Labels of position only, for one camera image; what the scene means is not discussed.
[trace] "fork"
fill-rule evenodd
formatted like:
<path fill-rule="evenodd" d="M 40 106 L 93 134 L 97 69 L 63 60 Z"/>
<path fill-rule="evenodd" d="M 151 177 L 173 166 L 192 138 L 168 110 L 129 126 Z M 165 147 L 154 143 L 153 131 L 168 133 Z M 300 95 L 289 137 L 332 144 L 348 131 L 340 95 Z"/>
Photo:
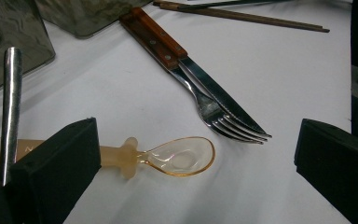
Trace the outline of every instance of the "fork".
<path fill-rule="evenodd" d="M 120 17 L 120 23 L 126 30 L 159 62 L 159 64 L 180 83 L 182 83 L 196 99 L 199 115 L 203 122 L 212 131 L 227 138 L 245 142 L 263 144 L 266 138 L 251 132 L 227 114 L 219 104 L 211 97 L 203 93 L 197 85 L 191 81 L 179 65 L 176 56 L 166 48 L 155 36 L 130 13 Z"/>

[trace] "chopstick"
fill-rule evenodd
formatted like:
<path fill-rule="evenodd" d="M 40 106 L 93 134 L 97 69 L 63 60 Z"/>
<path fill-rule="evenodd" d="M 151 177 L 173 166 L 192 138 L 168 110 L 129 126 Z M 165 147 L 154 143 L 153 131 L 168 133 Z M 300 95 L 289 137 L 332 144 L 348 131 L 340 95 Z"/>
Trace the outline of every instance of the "chopstick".
<path fill-rule="evenodd" d="M 288 1 L 288 0 L 237 0 L 237 1 L 228 1 L 228 2 L 215 2 L 215 3 L 179 6 L 178 9 L 199 9 L 199 8 L 207 8 L 207 7 L 236 6 L 242 4 L 275 3 L 275 2 L 283 2 L 283 1 Z"/>
<path fill-rule="evenodd" d="M 298 22 L 298 21 L 280 20 L 271 17 L 256 16 L 256 15 L 226 11 L 221 9 L 214 9 L 214 8 L 179 9 L 180 6 L 189 6 L 189 5 L 178 4 L 168 1 L 161 1 L 161 0 L 155 0 L 153 2 L 153 5 L 158 6 L 159 8 L 165 10 L 179 11 L 179 12 L 192 13 L 192 14 L 198 14 L 204 16 L 212 16 L 212 17 L 225 18 L 225 19 L 231 19 L 237 21 L 257 22 L 267 25 L 295 28 L 300 30 L 309 30 L 315 32 L 322 32 L 322 33 L 330 32 L 330 30 L 324 29 L 321 25 L 309 24 L 309 23 Z"/>

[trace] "wooden handle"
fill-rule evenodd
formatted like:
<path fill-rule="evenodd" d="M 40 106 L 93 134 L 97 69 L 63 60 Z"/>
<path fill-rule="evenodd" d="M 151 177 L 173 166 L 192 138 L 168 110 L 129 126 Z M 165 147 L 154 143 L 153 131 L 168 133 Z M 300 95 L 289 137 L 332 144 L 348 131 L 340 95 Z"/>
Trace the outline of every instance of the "wooden handle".
<path fill-rule="evenodd" d="M 178 67 L 175 55 L 146 29 L 132 14 L 125 14 L 119 18 L 120 23 L 161 65 L 172 70 Z"/>
<path fill-rule="evenodd" d="M 153 33 L 159 41 L 167 46 L 176 55 L 176 57 L 179 59 L 187 57 L 187 52 L 140 7 L 132 8 L 131 13 L 136 20 L 150 30 L 150 32 Z"/>

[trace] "plastic spoon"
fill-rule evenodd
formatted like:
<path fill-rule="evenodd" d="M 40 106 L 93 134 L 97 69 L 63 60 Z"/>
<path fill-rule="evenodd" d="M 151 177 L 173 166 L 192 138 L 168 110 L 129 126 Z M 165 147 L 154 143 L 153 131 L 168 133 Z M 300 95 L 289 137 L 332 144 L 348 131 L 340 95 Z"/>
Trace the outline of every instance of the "plastic spoon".
<path fill-rule="evenodd" d="M 16 161 L 42 144 L 43 140 L 18 140 Z M 100 147 L 101 166 L 115 166 L 125 178 L 136 173 L 137 163 L 147 164 L 164 174 L 195 175 L 208 169 L 214 160 L 214 146 L 203 137 L 173 140 L 148 151 L 137 151 L 138 141 L 128 138 L 121 147 Z"/>

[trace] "metal rod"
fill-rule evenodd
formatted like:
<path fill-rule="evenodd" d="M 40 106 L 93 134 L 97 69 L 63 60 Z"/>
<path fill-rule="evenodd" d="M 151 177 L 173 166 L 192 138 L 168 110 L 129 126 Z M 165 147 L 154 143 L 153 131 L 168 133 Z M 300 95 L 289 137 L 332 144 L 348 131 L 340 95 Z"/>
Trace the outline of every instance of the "metal rod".
<path fill-rule="evenodd" d="M 4 102 L 2 117 L 0 182 L 9 180 L 9 167 L 16 161 L 17 131 L 19 126 L 22 83 L 22 54 L 17 48 L 5 52 Z"/>
<path fill-rule="evenodd" d="M 207 8 L 207 7 L 236 6 L 236 5 L 243 5 L 243 4 L 277 3 L 283 1 L 288 1 L 288 0 L 237 0 L 237 1 L 228 1 L 228 2 L 215 2 L 215 3 L 179 6 L 178 9 L 199 9 L 199 8 Z"/>
<path fill-rule="evenodd" d="M 180 12 L 198 14 L 203 16 L 212 16 L 212 17 L 225 18 L 225 19 L 237 20 L 237 21 L 257 22 L 267 25 L 295 28 L 300 30 L 309 30 L 315 32 L 322 32 L 322 33 L 330 32 L 330 30 L 324 29 L 321 25 L 309 24 L 309 23 L 298 22 L 298 21 L 286 21 L 286 20 L 280 20 L 271 17 L 263 17 L 263 16 L 256 16 L 256 15 L 245 14 L 240 12 L 226 11 L 222 9 L 215 9 L 215 8 L 179 9 L 180 6 L 188 6 L 188 5 L 178 4 L 168 1 L 160 1 L 160 0 L 155 0 L 153 2 L 153 5 L 158 6 L 161 9 L 180 11 Z"/>

